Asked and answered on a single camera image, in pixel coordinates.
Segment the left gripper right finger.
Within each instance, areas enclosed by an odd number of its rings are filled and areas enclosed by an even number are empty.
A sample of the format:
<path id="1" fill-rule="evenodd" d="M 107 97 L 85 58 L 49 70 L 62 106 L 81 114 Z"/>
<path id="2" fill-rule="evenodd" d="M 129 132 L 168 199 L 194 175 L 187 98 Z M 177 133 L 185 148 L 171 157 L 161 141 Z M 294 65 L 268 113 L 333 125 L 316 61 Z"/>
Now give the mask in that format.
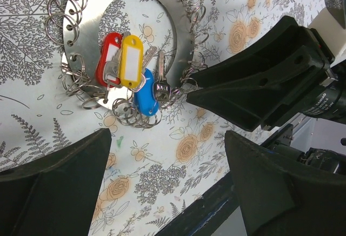
<path id="1" fill-rule="evenodd" d="M 345 235 L 345 156 L 266 148 L 234 131 L 225 149 L 248 235 Z"/>

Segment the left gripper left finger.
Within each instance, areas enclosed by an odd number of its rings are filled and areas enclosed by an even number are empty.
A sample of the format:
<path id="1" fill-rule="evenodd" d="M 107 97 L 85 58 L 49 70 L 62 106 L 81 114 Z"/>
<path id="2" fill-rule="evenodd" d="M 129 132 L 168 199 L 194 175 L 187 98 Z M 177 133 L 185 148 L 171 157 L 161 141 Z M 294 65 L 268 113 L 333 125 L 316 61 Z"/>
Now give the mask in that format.
<path id="1" fill-rule="evenodd" d="M 87 235 L 111 146 L 109 129 L 1 172 L 1 235 Z"/>

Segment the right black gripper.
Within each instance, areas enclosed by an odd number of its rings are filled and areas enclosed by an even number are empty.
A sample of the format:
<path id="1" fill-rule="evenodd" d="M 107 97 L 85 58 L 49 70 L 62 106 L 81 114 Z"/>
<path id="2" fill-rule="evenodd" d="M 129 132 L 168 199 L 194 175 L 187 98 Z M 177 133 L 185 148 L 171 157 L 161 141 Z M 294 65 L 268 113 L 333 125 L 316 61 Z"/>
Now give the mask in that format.
<path id="1" fill-rule="evenodd" d="M 316 29 L 284 16 L 248 48 L 192 74 L 200 90 L 187 101 L 246 131 L 271 130 L 298 112 L 345 124 L 345 61 L 335 61 Z"/>

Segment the silver key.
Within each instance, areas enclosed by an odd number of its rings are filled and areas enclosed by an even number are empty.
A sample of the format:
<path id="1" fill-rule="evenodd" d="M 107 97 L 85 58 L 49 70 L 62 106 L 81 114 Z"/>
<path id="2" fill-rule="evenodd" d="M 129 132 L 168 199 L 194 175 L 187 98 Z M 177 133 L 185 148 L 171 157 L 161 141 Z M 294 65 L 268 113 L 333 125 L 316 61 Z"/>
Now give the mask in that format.
<path id="1" fill-rule="evenodd" d="M 158 80 L 154 82 L 154 97 L 158 102 L 166 103 L 170 100 L 171 86 L 168 84 L 164 74 L 164 52 L 158 53 Z"/>

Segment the light blue key tag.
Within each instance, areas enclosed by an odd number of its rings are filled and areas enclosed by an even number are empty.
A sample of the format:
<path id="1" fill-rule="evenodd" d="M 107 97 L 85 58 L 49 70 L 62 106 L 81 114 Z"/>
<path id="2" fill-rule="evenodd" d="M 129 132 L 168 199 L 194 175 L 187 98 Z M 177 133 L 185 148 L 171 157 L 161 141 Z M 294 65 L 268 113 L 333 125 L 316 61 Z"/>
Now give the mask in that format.
<path id="1" fill-rule="evenodd" d="M 134 103 L 141 114 L 151 117 L 157 113 L 159 108 L 153 92 L 155 80 L 149 69 L 145 69 L 144 76 L 146 82 L 138 92 L 135 92 Z"/>

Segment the yellow key tag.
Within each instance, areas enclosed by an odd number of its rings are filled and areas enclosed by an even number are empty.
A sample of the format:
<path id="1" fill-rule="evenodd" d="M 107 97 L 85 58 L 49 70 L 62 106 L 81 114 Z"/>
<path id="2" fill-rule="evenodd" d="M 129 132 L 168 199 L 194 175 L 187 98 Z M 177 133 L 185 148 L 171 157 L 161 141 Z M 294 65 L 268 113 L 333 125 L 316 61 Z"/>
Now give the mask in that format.
<path id="1" fill-rule="evenodd" d="M 137 36 L 130 35 L 123 38 L 121 50 L 119 78 L 123 86 L 134 89 L 141 80 L 143 43 Z"/>

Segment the red key tag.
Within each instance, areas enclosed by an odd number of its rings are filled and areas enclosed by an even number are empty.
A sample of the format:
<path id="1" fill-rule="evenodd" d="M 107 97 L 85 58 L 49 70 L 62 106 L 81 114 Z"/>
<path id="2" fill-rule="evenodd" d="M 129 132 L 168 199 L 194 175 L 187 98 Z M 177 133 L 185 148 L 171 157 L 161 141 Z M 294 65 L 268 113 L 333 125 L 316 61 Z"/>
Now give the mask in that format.
<path id="1" fill-rule="evenodd" d="M 101 57 L 98 62 L 95 78 L 102 86 L 107 87 L 107 83 L 104 81 L 103 74 L 106 62 L 111 61 L 116 52 L 121 48 L 122 35 L 117 32 L 111 32 L 106 35 L 101 51 Z"/>

